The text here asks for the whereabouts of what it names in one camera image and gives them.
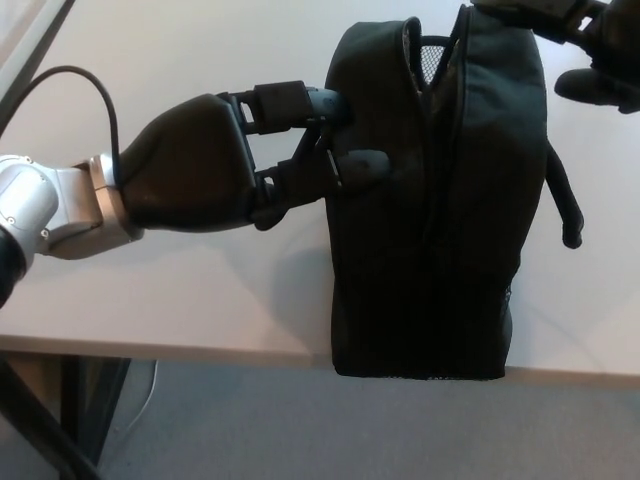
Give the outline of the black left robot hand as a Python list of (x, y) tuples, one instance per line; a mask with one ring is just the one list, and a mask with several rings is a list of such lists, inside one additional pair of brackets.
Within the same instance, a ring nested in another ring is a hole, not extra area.
[[(389, 177), (382, 151), (336, 152), (351, 123), (338, 92), (301, 81), (203, 94), (164, 112), (119, 154), (116, 185), (133, 225), (145, 230), (266, 231), (289, 210), (366, 191)], [(291, 158), (257, 170), (248, 138), (300, 129)]]

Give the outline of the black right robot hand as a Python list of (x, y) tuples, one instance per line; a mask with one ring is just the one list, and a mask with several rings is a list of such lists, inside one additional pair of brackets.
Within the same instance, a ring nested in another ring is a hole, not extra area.
[(555, 93), (567, 100), (639, 111), (639, 3), (637, 1), (475, 1), (483, 13), (557, 44), (570, 43), (590, 66), (562, 73)]

